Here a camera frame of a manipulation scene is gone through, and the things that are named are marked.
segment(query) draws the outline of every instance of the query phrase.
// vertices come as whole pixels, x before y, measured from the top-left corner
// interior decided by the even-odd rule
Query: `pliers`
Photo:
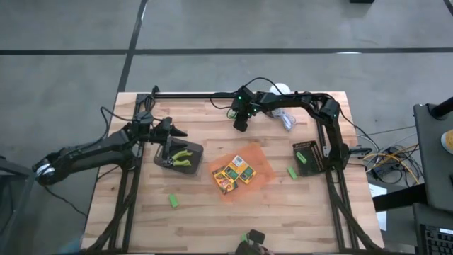
[[[179,161],[178,159],[181,157],[186,157],[186,156],[192,156],[192,152],[188,152],[186,149],[183,151],[180,151],[169,159],[168,163],[173,166],[192,166],[190,163],[189,159]]]

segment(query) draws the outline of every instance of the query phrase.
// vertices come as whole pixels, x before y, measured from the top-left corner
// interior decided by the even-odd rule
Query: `gray floor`
[[[124,49],[138,7],[139,0],[3,0],[0,50]],[[442,0],[150,0],[137,48],[452,47],[452,23]],[[0,154],[30,166],[52,150],[96,139],[104,128],[99,107],[113,106],[124,61],[0,56]],[[452,66],[453,54],[428,53],[136,56],[126,91],[231,91],[265,76],[300,91],[347,91],[354,121],[376,132],[413,125],[415,103],[453,95]],[[414,132],[376,141],[383,147]],[[403,145],[413,143],[416,137]],[[87,211],[95,174],[74,174],[51,189]],[[84,224],[35,186],[12,254],[59,252]]]

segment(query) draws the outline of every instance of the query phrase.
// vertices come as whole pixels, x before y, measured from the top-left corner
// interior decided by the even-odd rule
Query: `orange mesh bag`
[[[236,155],[239,155],[245,162],[247,162],[256,174],[248,184],[245,184],[240,179],[237,179],[237,188],[223,194],[217,185],[212,172],[226,167]],[[218,187],[217,190],[219,192],[219,196],[224,202],[232,202],[238,199],[246,198],[247,193],[261,189],[264,185],[266,185],[266,183],[275,178],[275,173],[272,167],[266,159],[260,145],[256,142],[252,142],[234,153],[224,155],[223,157],[210,162],[207,169],[212,176],[212,184]]]

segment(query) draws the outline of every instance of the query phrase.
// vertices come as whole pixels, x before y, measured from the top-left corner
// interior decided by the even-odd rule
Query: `keyboard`
[[[421,232],[425,254],[453,255],[453,230],[421,225]]]

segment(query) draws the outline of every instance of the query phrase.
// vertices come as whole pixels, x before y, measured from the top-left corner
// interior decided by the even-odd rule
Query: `butcher block tabletop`
[[[346,93],[327,93],[352,120]],[[131,118],[136,96],[137,93],[119,93],[114,112]],[[228,106],[231,99],[215,99],[215,103]],[[251,229],[265,233],[264,246],[274,252],[338,251],[325,175],[300,176],[293,180],[287,172],[288,166],[297,169],[292,144],[318,141],[316,121],[302,108],[285,110],[297,120],[291,132],[286,131],[280,120],[262,113],[248,121],[247,131],[239,132],[234,129],[233,120],[227,118],[227,110],[216,109],[209,99],[156,100],[152,114],[157,118],[172,117],[174,125],[188,133],[182,139],[202,145],[204,153],[198,173],[185,176],[155,165],[153,158],[158,145],[146,144],[129,252],[234,252],[241,235]],[[354,127],[342,117],[339,123],[344,142],[350,147],[356,146]],[[124,124],[125,121],[113,118],[110,133]],[[261,146],[275,178],[260,190],[247,193],[242,200],[225,202],[207,166],[252,142]],[[113,167],[101,167],[99,175]],[[81,248],[94,243],[112,219],[121,172],[118,168],[97,181]],[[354,217],[371,239],[383,247],[363,167],[348,165],[345,179]],[[177,197],[177,208],[171,207],[169,194]],[[119,228],[119,245],[124,224],[125,217]],[[347,239],[344,220],[342,225]]]

